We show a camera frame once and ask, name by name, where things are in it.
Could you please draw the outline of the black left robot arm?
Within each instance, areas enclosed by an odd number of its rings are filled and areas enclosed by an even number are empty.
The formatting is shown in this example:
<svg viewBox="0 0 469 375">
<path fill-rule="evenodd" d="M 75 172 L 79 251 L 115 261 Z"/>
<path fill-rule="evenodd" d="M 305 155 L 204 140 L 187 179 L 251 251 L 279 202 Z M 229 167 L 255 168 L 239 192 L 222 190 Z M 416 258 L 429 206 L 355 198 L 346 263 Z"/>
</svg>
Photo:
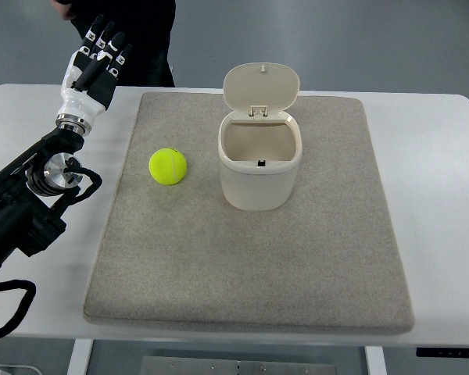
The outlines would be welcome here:
<svg viewBox="0 0 469 375">
<path fill-rule="evenodd" d="M 131 50 L 126 34 L 97 16 L 66 69 L 55 129 L 0 171 L 0 268 L 16 249 L 44 251 L 65 231 L 67 208 L 102 185 L 74 155 L 109 108 Z"/>
</svg>

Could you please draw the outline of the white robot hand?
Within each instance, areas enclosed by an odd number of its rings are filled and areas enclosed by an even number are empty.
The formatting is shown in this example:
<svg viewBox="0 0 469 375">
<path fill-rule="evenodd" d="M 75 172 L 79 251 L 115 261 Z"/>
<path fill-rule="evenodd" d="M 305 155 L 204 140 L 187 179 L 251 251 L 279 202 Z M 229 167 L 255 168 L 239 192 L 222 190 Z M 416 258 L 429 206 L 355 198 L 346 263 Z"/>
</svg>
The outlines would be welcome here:
<svg viewBox="0 0 469 375">
<path fill-rule="evenodd" d="M 63 104 L 55 120 L 60 129 L 91 129 L 96 117 L 109 108 L 113 99 L 115 77 L 133 46 L 126 45 L 112 61 L 125 40 L 125 33 L 118 32 L 110 40 L 114 22 L 103 21 L 103 15 L 95 18 L 83 37 L 81 48 L 72 54 L 66 68 L 61 86 Z"/>
</svg>

